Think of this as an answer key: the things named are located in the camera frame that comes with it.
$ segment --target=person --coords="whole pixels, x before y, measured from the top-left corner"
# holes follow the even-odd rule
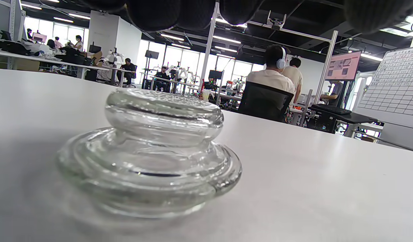
[[[167,66],[162,66],[162,69],[160,72],[157,72],[154,76],[158,78],[163,78],[170,80],[171,77],[166,74],[166,71],[168,70]],[[161,90],[163,88],[163,92],[171,92],[171,83],[163,80],[155,80],[154,81],[154,86],[153,90],[155,89]]]
[[[285,66],[285,57],[286,51],[282,46],[277,44],[268,46],[264,54],[266,70],[251,72],[248,74],[247,81],[294,93],[295,89],[292,81],[281,74]]]
[[[55,49],[54,40],[48,40],[46,45],[48,45],[51,49]]]
[[[29,40],[31,40],[31,39],[33,38],[33,36],[32,36],[32,29],[27,29],[27,38],[28,38]]]
[[[300,89],[302,88],[302,73],[299,71],[299,67],[302,61],[297,58],[293,57],[290,60],[290,65],[284,68],[283,75],[288,77],[294,84],[296,88],[296,93],[293,98],[293,103],[297,103],[297,99],[299,98]]]
[[[56,47],[57,49],[60,49],[60,48],[63,47],[63,45],[62,45],[58,40],[60,40],[60,38],[59,38],[59,37],[56,37],[55,40],[54,40],[54,44],[55,44],[55,47]]]
[[[125,64],[121,65],[121,69],[131,71],[124,73],[124,77],[127,79],[125,85],[126,87],[130,87],[132,78],[136,78],[136,73],[133,73],[136,71],[136,66],[133,63],[131,63],[131,60],[129,58],[126,58]],[[121,71],[117,72],[117,78],[119,81],[121,81]]]
[[[328,101],[329,106],[338,107],[339,106],[339,95],[342,92],[343,84],[340,81],[329,81],[330,84],[335,84],[331,95],[321,95],[320,99],[323,101]]]
[[[80,35],[76,35],[76,44],[73,46],[75,49],[78,49],[79,51],[83,50],[83,44],[82,44],[82,37]]]

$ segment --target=clear glass container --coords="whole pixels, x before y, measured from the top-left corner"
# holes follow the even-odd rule
[[[63,176],[112,213],[146,218],[199,210],[239,181],[242,166],[213,142],[218,106],[163,92],[118,89],[105,114],[113,127],[70,139],[57,154]]]

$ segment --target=beige shirt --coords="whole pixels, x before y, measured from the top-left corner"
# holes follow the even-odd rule
[[[295,93],[296,89],[292,81],[274,70],[263,70],[248,74],[247,81]]]
[[[294,84],[294,87],[302,86],[302,73],[294,66],[284,68],[283,75],[288,77]]]

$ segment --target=black ceiling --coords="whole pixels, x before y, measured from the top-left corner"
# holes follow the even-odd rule
[[[39,0],[27,0],[23,2],[30,2],[40,4]],[[54,3],[42,0],[43,3],[49,6],[54,6],[60,10],[71,10],[77,12],[90,12],[90,9],[84,6],[79,0],[60,0],[60,3]],[[35,18],[53,20],[53,17],[66,17],[52,9],[34,10],[25,8],[27,15]],[[286,4],[277,4],[274,0],[266,0],[260,9],[256,12],[252,21],[258,23],[266,23],[267,17],[271,11],[271,18],[282,19],[284,14],[287,14],[285,29],[312,34],[324,38],[331,38],[333,30],[338,30],[337,43],[334,46],[334,54],[344,53],[348,51],[348,47],[352,49],[360,49],[377,57],[383,57],[385,52],[396,49],[408,47],[411,44],[412,38],[401,37],[387,32],[376,32],[374,34],[363,34],[354,31],[345,21],[343,12],[343,0],[287,0]],[[125,11],[115,13],[120,15],[123,19],[129,21]],[[72,19],[77,26],[88,27],[88,20],[80,20],[78,18]],[[168,32],[174,35],[186,36],[186,40],[195,51],[205,52],[206,40],[208,37],[208,29],[199,31],[188,31],[178,27],[173,28]],[[233,44],[226,41],[217,41],[214,39],[213,46],[223,46],[231,49],[238,49],[239,52],[222,52],[224,55],[231,55],[237,57],[238,60],[247,61],[251,63],[263,64],[262,55],[263,50],[271,44],[280,43],[290,49],[291,54],[299,55],[303,58],[308,58],[320,62],[324,62],[329,48],[329,44],[319,40],[302,37],[285,32],[274,31],[265,27],[248,24],[247,29],[241,27],[232,27],[224,23],[217,23],[214,31],[215,35],[239,40],[242,44]],[[174,40],[163,38],[160,33],[143,34],[142,38],[145,40],[152,40],[157,43],[171,43]],[[362,58],[359,65],[359,70],[362,72],[377,69],[378,61],[367,58]]]

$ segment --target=monitor screen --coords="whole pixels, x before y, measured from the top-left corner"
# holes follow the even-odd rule
[[[326,80],[354,81],[361,51],[332,56]]]
[[[33,33],[32,35],[32,40],[36,40],[38,42],[45,43],[46,41],[46,35],[39,34],[39,33]]]
[[[151,59],[158,59],[159,58],[159,52],[154,52],[151,50],[147,50],[145,52],[145,57],[151,58]]]
[[[223,73],[219,71],[210,70],[208,78],[213,78],[214,80],[221,80]]]

